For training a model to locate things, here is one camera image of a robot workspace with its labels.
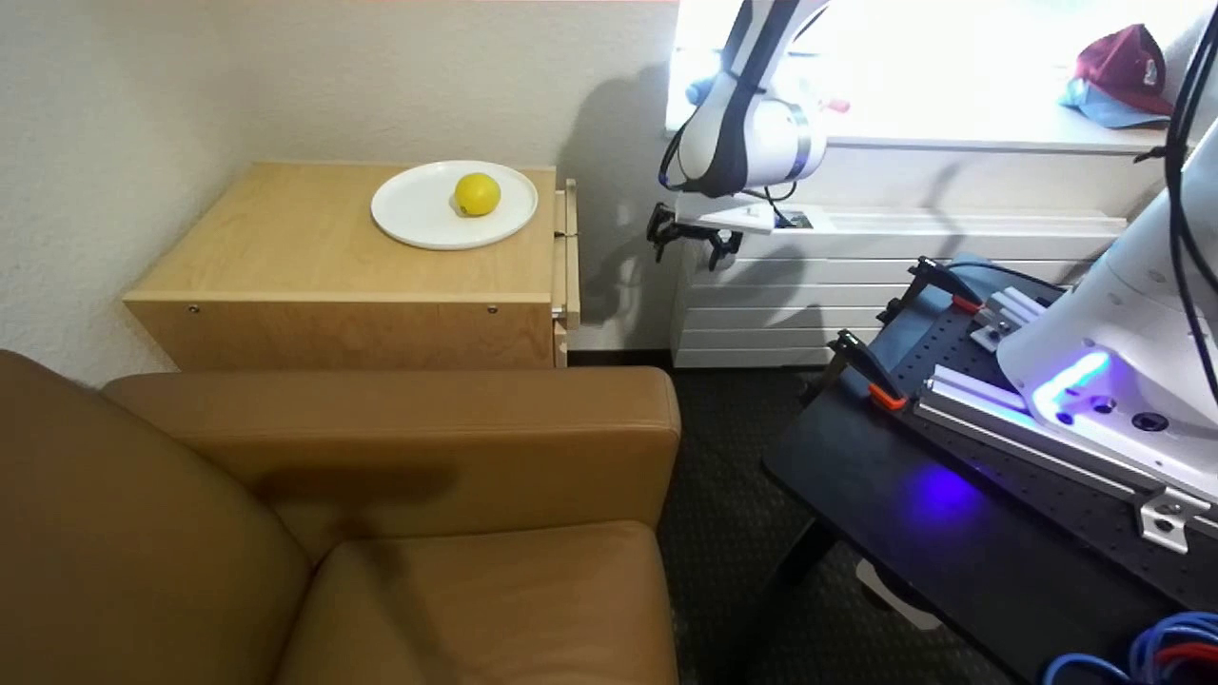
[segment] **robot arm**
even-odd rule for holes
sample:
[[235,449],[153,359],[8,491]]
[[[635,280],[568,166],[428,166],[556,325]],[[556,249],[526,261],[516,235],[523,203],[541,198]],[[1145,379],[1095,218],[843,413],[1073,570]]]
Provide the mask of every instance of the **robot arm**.
[[697,209],[654,207],[646,240],[712,243],[712,268],[739,250],[744,232],[793,230],[804,218],[720,209],[720,198],[795,183],[818,166],[825,141],[816,134],[801,103],[773,90],[778,60],[825,11],[830,0],[747,0],[722,42],[720,77],[697,103],[688,122],[669,136],[660,183],[697,195]]

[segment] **wooden nightstand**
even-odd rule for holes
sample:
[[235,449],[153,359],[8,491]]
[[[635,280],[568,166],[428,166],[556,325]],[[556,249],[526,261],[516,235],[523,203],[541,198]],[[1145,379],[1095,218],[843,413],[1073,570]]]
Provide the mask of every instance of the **wooden nightstand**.
[[372,223],[399,164],[257,164],[134,290],[178,369],[564,364],[578,325],[575,189],[492,249],[424,250]]

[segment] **lemon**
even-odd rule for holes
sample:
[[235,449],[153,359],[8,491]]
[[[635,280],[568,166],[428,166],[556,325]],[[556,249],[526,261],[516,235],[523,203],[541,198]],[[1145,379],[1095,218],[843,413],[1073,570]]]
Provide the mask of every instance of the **lemon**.
[[466,218],[489,218],[499,207],[499,183],[484,171],[467,171],[453,186],[453,209]]

